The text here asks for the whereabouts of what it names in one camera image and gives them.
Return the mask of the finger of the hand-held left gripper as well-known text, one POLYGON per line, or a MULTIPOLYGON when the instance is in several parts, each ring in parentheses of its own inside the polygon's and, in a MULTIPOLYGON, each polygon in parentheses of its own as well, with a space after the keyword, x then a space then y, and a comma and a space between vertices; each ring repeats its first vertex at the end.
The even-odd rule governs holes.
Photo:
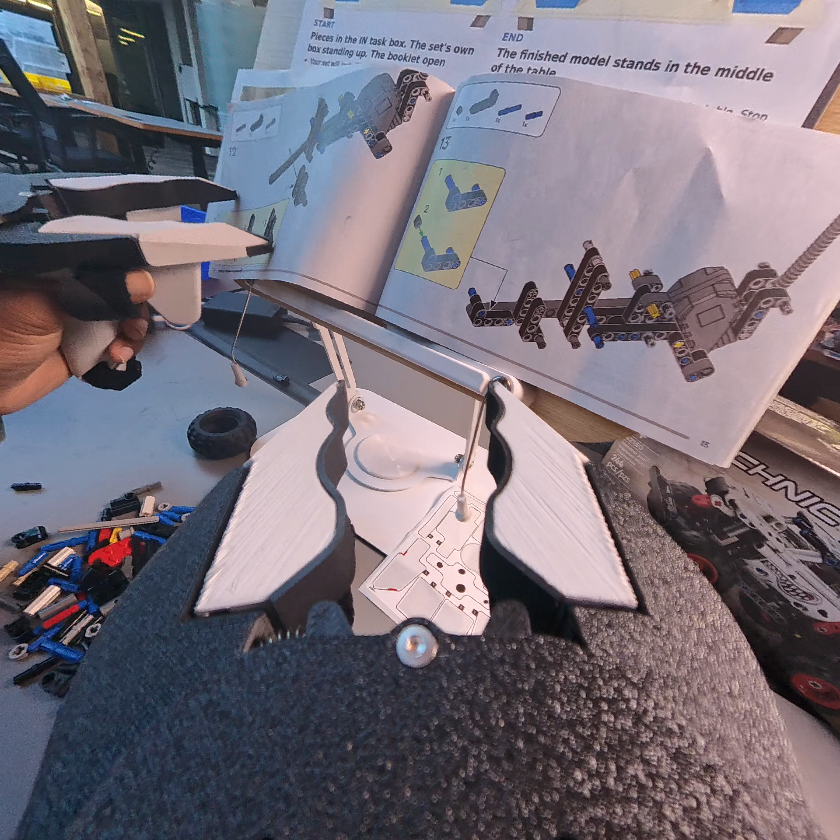
POLYGON ((124 218, 132 211, 235 201, 238 194, 196 176, 95 175, 50 179, 50 218, 124 218))
POLYGON ((263 238, 223 223, 60 218, 44 224, 40 233, 132 237, 137 240, 145 261, 151 266, 179 266, 271 252, 271 244, 263 238))

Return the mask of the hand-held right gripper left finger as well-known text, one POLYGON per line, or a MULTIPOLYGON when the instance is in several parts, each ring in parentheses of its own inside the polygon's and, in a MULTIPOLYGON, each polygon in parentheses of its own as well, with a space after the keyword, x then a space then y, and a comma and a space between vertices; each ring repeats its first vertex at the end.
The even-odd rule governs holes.
POLYGON ((348 424, 346 387, 332 385, 252 455, 195 614, 263 609, 295 636, 314 604, 336 602, 353 622, 354 531, 338 490, 348 424))

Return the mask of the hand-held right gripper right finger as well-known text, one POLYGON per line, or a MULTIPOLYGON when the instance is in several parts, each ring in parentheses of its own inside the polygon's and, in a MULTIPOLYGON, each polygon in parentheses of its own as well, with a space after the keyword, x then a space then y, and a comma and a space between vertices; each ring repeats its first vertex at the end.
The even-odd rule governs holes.
POLYGON ((525 634, 581 637, 574 606, 636 611, 640 597, 587 460, 502 384, 489 386, 486 425, 497 482, 479 551, 486 634, 508 623, 525 634))

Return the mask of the pile of small building pieces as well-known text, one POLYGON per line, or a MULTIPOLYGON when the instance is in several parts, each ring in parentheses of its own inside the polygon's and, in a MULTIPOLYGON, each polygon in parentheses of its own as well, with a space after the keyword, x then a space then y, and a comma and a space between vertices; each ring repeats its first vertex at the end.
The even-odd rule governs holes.
POLYGON ((193 513, 149 485, 112 500, 90 526, 13 536, 31 556, 2 565, 2 655, 22 665, 13 686, 63 697, 93 639, 133 579, 193 513))

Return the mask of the building instruction booklet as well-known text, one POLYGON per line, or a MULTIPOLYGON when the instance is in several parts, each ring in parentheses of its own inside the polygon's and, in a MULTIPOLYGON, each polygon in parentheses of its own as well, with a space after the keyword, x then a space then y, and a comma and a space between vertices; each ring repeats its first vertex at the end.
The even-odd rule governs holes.
POLYGON ((214 218, 294 283, 727 466, 838 301, 838 137, 578 80, 286 73, 214 218))

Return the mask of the wooden background desk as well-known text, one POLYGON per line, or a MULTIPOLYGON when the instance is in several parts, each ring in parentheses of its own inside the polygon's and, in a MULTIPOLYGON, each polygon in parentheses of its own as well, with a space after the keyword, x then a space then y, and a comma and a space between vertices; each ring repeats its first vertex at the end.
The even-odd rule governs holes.
POLYGON ((191 142, 195 141, 207 148, 218 148, 222 144, 223 135, 220 132, 206 129, 189 122, 126 111, 95 101, 73 98, 64 94, 60 96, 48 93, 36 94, 45 105, 53 109, 71 110, 86 113, 93 117, 110 119, 137 130, 171 135, 183 140, 183 142, 188 140, 191 142))

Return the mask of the grey desk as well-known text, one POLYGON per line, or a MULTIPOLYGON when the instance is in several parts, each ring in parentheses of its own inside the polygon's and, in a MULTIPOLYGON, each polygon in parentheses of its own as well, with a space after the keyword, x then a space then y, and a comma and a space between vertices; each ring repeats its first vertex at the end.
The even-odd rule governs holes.
POLYGON ((2 838, 838 837, 838 743, 774 695, 737 624, 642 508, 599 478, 641 614, 577 609, 584 640, 439 635, 414 670, 357 601, 315 638, 252 645, 257 614, 188 608, 241 459, 187 422, 300 406, 158 332, 122 393, 76 381, 9 417, 2 540, 95 518, 151 480, 200 521, 142 571, 66 699, 15 688, 2 654, 2 838), (40 492, 10 485, 40 482, 40 492))

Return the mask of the white printed task sheet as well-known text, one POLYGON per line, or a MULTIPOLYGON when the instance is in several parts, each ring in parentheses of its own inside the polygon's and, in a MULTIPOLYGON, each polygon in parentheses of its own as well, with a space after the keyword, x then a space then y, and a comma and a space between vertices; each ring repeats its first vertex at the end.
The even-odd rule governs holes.
POLYGON ((408 60, 652 93, 814 128, 838 97, 839 2, 268 2, 255 66, 408 60))

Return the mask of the person's left hand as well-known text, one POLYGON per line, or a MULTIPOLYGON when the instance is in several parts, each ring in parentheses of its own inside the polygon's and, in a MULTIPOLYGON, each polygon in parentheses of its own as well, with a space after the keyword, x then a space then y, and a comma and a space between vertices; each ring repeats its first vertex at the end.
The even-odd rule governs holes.
MULTIPOLYGON (((125 276, 140 315, 121 322, 108 347, 113 364, 127 363, 144 345, 149 328, 146 305, 154 294, 154 280, 143 270, 125 276)), ((10 281, 1 290, 1 415, 9 415, 62 386, 70 371, 60 351, 61 311, 37 287, 35 280, 10 281)))

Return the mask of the black toy tyre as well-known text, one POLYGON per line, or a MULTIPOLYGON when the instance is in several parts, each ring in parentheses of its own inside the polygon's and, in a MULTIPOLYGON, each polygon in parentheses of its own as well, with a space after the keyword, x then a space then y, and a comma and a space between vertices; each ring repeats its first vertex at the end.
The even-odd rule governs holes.
POLYGON ((196 416, 186 437, 200 457, 226 459, 249 452, 257 438, 257 425, 240 408, 218 407, 196 416))

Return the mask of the white sticker sheet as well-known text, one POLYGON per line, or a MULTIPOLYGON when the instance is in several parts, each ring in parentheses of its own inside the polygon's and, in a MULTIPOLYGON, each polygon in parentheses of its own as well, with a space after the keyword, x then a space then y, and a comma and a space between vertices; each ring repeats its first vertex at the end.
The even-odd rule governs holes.
POLYGON ((396 623, 431 620, 453 635, 480 635, 490 618, 480 578, 486 504, 466 494, 469 519, 456 516, 451 490, 360 585, 360 593, 396 623))

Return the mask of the white book stand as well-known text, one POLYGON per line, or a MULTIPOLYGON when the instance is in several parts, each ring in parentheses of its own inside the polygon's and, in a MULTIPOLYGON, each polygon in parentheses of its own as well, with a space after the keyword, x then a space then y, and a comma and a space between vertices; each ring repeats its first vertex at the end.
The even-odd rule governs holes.
POLYGON ((390 553, 427 511, 452 492, 482 510, 495 489, 487 452, 478 445, 480 410, 490 381, 501 373, 412 333, 366 318, 338 302, 278 280, 241 286, 311 321, 332 368, 347 386, 350 436, 345 439, 349 511, 362 539, 390 553), (343 339, 362 344, 420 374, 465 393, 474 413, 466 438, 416 416, 371 390, 359 389, 343 339))

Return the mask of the wooden pillar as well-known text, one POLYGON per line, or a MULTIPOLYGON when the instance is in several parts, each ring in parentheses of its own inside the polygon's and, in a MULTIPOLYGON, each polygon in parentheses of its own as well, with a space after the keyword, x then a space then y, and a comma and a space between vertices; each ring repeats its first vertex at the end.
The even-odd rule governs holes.
POLYGON ((109 85, 85 1, 55 1, 85 97, 112 105, 109 85))

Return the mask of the black power adapter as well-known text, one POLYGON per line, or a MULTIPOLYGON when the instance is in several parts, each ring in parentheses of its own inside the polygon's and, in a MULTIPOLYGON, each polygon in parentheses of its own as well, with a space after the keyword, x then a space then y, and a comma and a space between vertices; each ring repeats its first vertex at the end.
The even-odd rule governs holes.
POLYGON ((317 331, 276 303, 243 290, 225 291, 203 303, 188 330, 195 339, 274 387, 308 402, 312 383, 333 371, 317 331))

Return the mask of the toy truck box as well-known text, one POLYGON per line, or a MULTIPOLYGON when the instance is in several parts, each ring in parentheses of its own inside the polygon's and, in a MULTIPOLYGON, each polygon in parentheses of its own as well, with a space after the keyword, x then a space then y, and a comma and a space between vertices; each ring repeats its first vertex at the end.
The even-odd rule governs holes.
POLYGON ((838 730, 838 478, 757 434, 727 469, 645 437, 603 465, 715 587, 772 687, 838 730))

